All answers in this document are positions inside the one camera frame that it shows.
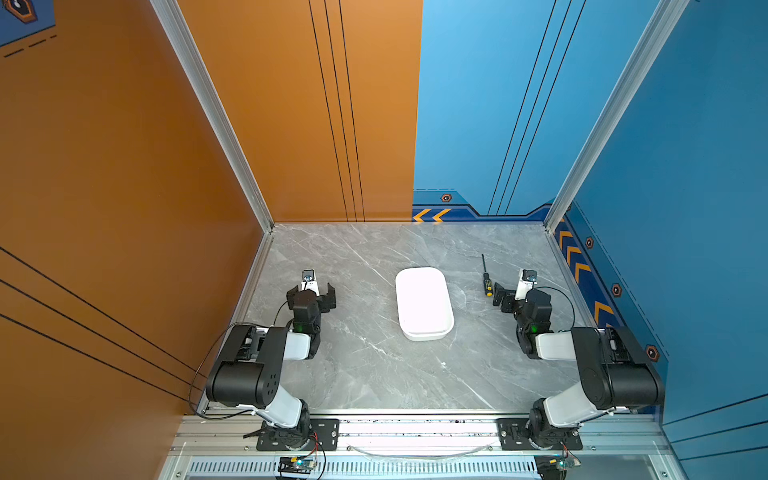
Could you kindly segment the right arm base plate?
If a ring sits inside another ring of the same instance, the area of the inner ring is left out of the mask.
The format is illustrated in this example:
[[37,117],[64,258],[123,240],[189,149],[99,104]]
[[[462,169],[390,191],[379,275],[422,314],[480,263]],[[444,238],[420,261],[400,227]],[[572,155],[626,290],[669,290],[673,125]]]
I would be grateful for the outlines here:
[[558,450],[580,451],[583,443],[576,428],[552,427],[544,422],[534,427],[528,418],[496,420],[497,435],[504,451]]

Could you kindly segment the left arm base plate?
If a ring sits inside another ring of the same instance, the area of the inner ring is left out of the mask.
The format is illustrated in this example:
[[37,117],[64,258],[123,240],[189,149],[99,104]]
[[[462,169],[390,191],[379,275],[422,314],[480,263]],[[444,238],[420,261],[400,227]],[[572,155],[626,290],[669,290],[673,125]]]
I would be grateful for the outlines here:
[[257,436],[256,450],[309,452],[319,443],[318,449],[321,452],[336,451],[339,430],[340,420],[336,418],[311,417],[309,422],[300,422],[297,427],[291,429],[269,426],[263,422],[261,433]]

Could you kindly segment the black yellow screwdriver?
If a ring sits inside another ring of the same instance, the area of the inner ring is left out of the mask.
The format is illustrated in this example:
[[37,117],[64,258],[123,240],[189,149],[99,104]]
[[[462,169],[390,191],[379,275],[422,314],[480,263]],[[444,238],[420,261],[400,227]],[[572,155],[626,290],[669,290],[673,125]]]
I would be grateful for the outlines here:
[[485,255],[481,255],[481,261],[483,266],[483,290],[486,296],[492,297],[494,295],[493,282],[490,279],[489,272],[487,271]]

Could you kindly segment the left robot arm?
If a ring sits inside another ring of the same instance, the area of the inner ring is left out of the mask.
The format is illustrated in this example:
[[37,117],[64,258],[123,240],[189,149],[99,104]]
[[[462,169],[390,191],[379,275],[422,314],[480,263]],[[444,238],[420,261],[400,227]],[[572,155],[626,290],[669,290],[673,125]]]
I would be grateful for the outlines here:
[[263,420],[254,434],[289,450],[314,440],[307,403],[281,386],[286,361],[310,360],[321,344],[321,317],[336,308],[336,292],[295,287],[286,294],[293,318],[284,326],[239,324],[213,362],[206,397]]

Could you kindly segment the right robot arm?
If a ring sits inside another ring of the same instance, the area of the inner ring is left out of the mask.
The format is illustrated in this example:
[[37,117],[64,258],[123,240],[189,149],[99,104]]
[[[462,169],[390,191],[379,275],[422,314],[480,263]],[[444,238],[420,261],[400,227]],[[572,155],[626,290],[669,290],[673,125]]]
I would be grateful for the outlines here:
[[568,448],[580,427],[622,408],[660,405],[661,376],[626,327],[551,330],[551,296],[540,290],[509,290],[496,283],[493,304],[516,321],[516,338],[530,359],[573,362],[579,380],[559,394],[536,400],[520,431],[532,447]]

